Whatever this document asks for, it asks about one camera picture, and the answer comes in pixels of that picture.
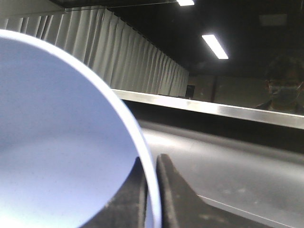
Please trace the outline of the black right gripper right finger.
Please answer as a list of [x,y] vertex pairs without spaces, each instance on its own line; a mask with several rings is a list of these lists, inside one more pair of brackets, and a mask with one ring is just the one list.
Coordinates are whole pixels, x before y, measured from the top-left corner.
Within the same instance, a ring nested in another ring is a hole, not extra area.
[[163,228],[267,228],[257,221],[208,205],[173,165],[169,155],[157,157]]

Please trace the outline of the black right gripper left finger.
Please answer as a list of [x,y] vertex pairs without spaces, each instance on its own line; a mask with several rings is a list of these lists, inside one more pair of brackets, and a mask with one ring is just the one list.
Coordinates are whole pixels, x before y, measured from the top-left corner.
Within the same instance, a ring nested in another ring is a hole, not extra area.
[[142,163],[137,157],[116,194],[82,227],[143,228],[147,206],[147,182]]

